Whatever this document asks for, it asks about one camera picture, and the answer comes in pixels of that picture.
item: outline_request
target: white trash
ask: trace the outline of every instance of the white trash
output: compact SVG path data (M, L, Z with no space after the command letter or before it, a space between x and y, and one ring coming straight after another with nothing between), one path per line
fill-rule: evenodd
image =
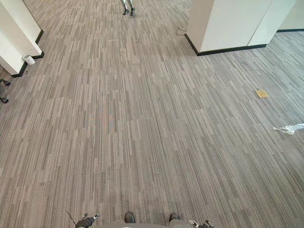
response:
M35 63L35 60L32 58L32 56L25 55L23 56L24 61L27 62L29 65L33 65Z
M293 126L287 125L287 126L283 126L283 127L279 127L279 128L276 128L276 127L273 127L273 128L274 128L274 130L284 132L285 134L294 135L295 130L300 130L300 129L304 128L304 123L299 123L299 124L293 125Z

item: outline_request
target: office chair wheel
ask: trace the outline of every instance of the office chair wheel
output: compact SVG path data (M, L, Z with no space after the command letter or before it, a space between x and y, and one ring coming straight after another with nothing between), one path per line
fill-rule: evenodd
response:
M5 104L9 101L7 98L0 98L0 100Z

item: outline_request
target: black wire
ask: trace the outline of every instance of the black wire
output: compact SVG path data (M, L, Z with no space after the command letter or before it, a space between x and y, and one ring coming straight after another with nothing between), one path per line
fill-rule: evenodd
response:
M175 31L175 34L176 34L177 36L184 36L184 35L186 34L186 33L184 33L184 34L178 34L178 33L177 33L178 30L187 32L186 30L183 30L183 29L181 29L180 27L177 27L177 30Z
M181 29L179 26L177 27L179 30L182 30L182 31L184 31L184 32L187 32L187 30L183 30L183 29Z
M70 215L70 213L68 213L68 211L66 210L67 214L70 216L70 218L72 219L72 221L74 222L74 219L72 218L72 216Z

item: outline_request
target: crumpled paper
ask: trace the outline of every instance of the crumpled paper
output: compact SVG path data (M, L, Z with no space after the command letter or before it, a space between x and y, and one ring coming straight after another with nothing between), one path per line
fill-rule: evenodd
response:
M299 130L299 129L303 129L304 128L304 123L299 123L297 125L287 125L287 126L282 126L279 128L273 127L274 130L278 130L281 132L284 132L285 134L289 134L289 135L294 135L295 130Z

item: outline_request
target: white wall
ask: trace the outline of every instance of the white wall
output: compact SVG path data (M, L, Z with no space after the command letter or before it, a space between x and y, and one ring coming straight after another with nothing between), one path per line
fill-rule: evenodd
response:
M41 29L28 11L24 2L22 0L0 0L0 2L5 6L6 10L14 18L15 22L29 40L35 42Z
M12 8L10 8L11 11L8 11L6 6L2 4L2 1L3 0L0 0L0 27L2 32L6 34L6 37L14 43L24 55L40 55L42 51L35 43L35 40L27 37L19 24L17 24L15 18L12 17L11 11L13 15L16 15L18 11Z
M39 56L35 43L41 29L22 0L0 0L0 64L11 74L18 74L22 56Z
M193 0L187 35L199 52L268 44L295 1Z
M272 0L248 45L269 44L289 11L294 6L295 1L296 0Z
M200 51L247 46L271 0L215 0Z
M198 51L203 42L213 2L214 0L193 0L192 2L187 36Z
M304 0L297 0L280 29L304 29Z
M22 53L10 42L0 28L0 65L11 75L16 75L23 62Z

